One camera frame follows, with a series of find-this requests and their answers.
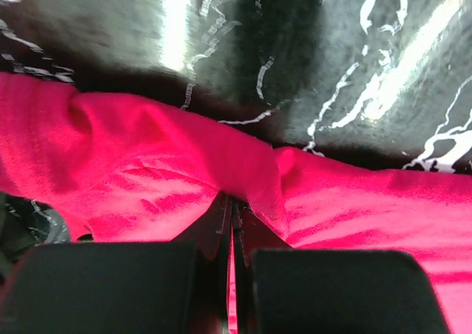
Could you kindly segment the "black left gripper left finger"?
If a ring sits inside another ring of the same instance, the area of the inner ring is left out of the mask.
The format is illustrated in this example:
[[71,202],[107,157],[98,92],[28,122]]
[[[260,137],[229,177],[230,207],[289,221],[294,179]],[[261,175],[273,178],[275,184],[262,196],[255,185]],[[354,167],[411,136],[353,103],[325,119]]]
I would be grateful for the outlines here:
[[232,202],[167,242],[28,251],[1,295],[3,333],[226,333]]

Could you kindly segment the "red t shirt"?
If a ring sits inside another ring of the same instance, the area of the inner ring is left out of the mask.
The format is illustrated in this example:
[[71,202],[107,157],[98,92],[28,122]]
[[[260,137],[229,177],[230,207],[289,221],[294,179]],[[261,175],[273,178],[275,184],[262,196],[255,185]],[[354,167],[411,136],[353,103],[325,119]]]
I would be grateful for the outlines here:
[[471,331],[471,177],[371,171],[132,94],[1,74],[1,190],[56,209],[73,238],[169,240],[219,192],[295,248],[391,248]]

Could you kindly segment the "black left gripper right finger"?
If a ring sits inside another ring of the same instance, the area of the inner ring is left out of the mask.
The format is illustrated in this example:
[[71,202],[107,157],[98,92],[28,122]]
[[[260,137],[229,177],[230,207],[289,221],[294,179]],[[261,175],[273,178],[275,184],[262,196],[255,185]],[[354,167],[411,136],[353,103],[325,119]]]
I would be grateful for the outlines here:
[[433,287],[400,251],[297,250],[232,207],[240,333],[448,333]]

